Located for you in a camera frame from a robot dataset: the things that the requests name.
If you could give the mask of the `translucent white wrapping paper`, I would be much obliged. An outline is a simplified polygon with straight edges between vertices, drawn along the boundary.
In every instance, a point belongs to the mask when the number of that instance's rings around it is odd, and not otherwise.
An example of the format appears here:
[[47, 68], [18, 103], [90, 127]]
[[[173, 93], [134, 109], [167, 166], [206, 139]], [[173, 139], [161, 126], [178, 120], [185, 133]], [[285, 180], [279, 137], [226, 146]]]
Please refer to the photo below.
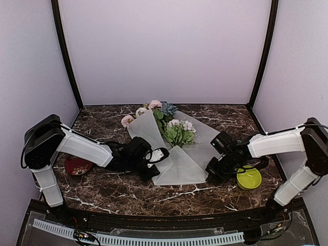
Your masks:
[[174, 118], [187, 120], [196, 129], [194, 143], [191, 145], [172, 147], [166, 142], [156, 125], [151, 112], [146, 112], [127, 125], [130, 137], [142, 137], [153, 149], [165, 147], [169, 157], [156, 163], [160, 174], [152, 178], [156, 186], [193, 185], [206, 182], [208, 172], [205, 171], [212, 157], [221, 155], [211, 145], [211, 141], [219, 131], [207, 126], [197, 119], [176, 111]]

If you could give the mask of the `black ribbon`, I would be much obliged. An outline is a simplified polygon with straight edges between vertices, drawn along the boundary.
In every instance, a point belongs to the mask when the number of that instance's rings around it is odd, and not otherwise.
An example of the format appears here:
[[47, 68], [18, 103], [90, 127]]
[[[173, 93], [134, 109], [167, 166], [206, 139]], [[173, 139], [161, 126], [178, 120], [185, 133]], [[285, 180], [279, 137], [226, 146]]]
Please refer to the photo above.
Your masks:
[[266, 156], [260, 157], [259, 160], [260, 160], [260, 162], [257, 163], [255, 166], [251, 166], [251, 167], [245, 168], [245, 169], [246, 170], [251, 170], [251, 169], [261, 170], [261, 169], [265, 169], [269, 165], [269, 159]]

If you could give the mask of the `small pink fake rose stem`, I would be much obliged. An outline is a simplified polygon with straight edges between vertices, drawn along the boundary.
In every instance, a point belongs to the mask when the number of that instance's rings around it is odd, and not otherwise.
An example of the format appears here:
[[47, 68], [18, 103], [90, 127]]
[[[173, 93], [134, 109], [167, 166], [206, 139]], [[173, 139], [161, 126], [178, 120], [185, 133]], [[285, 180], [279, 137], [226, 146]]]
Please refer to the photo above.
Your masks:
[[126, 115], [121, 119], [121, 125], [126, 128], [135, 118], [132, 115]]

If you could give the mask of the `lilac hydrangea fake bunch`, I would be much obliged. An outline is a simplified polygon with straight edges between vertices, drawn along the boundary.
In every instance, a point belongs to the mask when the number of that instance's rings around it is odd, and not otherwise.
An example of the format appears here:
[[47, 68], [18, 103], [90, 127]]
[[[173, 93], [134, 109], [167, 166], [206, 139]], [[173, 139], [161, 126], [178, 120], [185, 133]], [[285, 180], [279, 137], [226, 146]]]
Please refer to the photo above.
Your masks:
[[196, 129], [191, 121], [173, 119], [165, 123], [163, 136], [172, 146], [188, 146], [195, 143]]

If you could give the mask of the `white fake rose stem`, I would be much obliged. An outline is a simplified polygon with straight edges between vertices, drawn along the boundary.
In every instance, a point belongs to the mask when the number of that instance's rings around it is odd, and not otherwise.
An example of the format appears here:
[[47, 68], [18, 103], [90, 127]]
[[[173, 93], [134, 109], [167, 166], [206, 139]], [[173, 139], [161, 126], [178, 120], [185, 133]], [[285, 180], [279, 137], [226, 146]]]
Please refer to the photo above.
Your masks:
[[145, 107], [140, 107], [136, 110], [135, 116], [136, 118], [140, 117], [141, 115], [143, 115], [144, 113], [146, 113], [149, 109], [145, 108]]

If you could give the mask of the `pink peony fake stem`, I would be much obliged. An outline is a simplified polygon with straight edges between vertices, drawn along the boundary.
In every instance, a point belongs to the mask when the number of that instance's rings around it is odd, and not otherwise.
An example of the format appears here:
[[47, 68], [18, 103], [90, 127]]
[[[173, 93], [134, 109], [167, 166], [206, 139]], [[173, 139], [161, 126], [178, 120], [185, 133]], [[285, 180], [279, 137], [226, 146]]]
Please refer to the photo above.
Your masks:
[[153, 116], [159, 128], [163, 127], [163, 118], [164, 114], [161, 111], [162, 109], [162, 102], [159, 100], [152, 100], [149, 104], [143, 105], [146, 109], [151, 110], [153, 112]]

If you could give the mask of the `blue fake rose bunch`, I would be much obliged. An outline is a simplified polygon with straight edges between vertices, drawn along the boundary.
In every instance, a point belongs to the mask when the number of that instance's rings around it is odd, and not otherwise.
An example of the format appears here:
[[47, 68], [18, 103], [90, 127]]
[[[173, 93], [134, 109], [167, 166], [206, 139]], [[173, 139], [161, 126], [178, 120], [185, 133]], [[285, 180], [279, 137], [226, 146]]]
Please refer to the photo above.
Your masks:
[[161, 106], [160, 112], [163, 113], [163, 118], [165, 120], [172, 120], [173, 115], [177, 111], [177, 107], [172, 103], [168, 103], [167, 101], [161, 101], [161, 103], [162, 103], [162, 106]]

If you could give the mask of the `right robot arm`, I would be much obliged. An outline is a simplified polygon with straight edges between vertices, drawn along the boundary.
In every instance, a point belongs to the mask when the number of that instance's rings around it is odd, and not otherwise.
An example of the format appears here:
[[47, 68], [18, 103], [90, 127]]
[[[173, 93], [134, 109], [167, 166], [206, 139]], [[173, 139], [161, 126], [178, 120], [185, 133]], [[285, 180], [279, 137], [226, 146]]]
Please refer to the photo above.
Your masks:
[[294, 152], [306, 154], [301, 167], [276, 190], [267, 202], [268, 206], [262, 210], [261, 217], [266, 222], [273, 222], [280, 216], [281, 207], [327, 175], [327, 126], [313, 117], [302, 125], [252, 135], [244, 140], [236, 140], [222, 131], [211, 145], [221, 157], [213, 157], [206, 171], [220, 182], [228, 181], [232, 175], [245, 173], [247, 168], [244, 165], [251, 159], [260, 159], [256, 168], [262, 169], [267, 165], [268, 156]]

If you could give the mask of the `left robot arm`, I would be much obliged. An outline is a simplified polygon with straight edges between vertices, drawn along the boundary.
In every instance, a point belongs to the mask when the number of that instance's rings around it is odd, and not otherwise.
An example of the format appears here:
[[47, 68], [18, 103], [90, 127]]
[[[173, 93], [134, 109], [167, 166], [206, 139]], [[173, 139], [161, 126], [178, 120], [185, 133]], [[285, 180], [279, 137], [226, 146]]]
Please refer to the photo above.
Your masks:
[[58, 115], [49, 115], [25, 133], [20, 166], [32, 172], [47, 205], [53, 208], [52, 215], [61, 223], [72, 220], [72, 211], [64, 206], [52, 168], [60, 153], [110, 171], [136, 172], [143, 181], [159, 175], [156, 164], [169, 155], [166, 148], [154, 149], [141, 137], [128, 143], [99, 142], [72, 130]]

